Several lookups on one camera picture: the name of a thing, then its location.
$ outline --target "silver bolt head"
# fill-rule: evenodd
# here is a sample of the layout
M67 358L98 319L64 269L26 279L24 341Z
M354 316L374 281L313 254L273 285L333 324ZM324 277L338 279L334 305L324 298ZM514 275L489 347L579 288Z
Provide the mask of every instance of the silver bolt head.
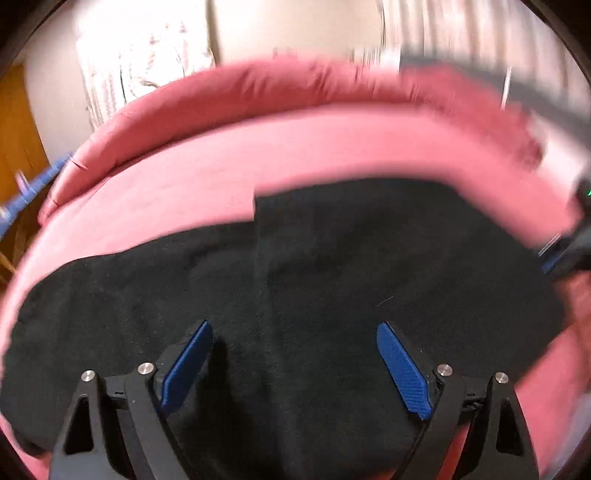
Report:
M499 383L507 383L509 381L509 377L507 377L507 374L504 374L503 372L498 372L495 375L495 380Z
M453 368L447 364L437 366L437 373L442 377L449 377L453 373Z
M80 379L83 382L89 382L90 380L94 379L95 376L96 374L93 370L87 370L80 376Z
M151 364L149 362L146 362L144 364L141 364L138 367L138 373L140 375L149 375L150 373L152 373L154 371L154 364Z

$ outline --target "black towel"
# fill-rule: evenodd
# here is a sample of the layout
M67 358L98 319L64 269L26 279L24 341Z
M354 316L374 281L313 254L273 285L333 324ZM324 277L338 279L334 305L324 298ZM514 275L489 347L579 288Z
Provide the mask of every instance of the black towel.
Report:
M21 308L0 407L51 449L86 369L154 360L200 319L216 340L170 424L205 478L367 478L420 429L375 345L394 321L437 363L513 380L563 327L529 250L452 189L410 179L256 200L252 223L71 262Z

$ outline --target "blue gripper pad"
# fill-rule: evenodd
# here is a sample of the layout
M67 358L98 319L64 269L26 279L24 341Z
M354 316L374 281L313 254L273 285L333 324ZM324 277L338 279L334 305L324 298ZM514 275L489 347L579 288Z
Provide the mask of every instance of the blue gripper pad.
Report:
M378 326L376 340L379 353L408 411L417 413L422 420L428 420L433 406L429 402L427 382L423 375L386 323Z
M213 329L203 322L189 340L162 383L160 410L164 415L177 411L197 378L213 342Z

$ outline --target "wooden door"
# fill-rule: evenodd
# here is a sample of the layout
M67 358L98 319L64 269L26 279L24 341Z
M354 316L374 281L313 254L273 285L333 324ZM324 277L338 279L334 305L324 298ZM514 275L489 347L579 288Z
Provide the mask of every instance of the wooden door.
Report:
M17 65L0 80L0 205L18 193L18 171L33 179L47 167L25 90L24 69ZM28 228L22 228L26 215L21 215L0 242L0 294L26 248L28 237L37 230L36 212L25 213L33 218L33 227L27 224Z
M47 166L25 90L24 68L16 65L0 81L0 204L18 192L16 172L32 179Z

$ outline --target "pink pet bed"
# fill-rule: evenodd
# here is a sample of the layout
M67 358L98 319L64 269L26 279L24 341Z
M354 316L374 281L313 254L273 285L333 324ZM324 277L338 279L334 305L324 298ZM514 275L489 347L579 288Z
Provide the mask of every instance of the pink pet bed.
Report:
M0 353L27 292L61 265L251 219L255 192L425 178L453 186L525 245L544 244L579 213L536 174L540 151L528 117L499 103L449 70L397 74L294 58L221 67L158 89L97 130L57 179L40 213L43 229L4 301ZM577 310L591 307L585 294L578 292ZM578 332L565 325L518 384L541 472L589 378ZM20 455L37 478L47 477L48 457Z

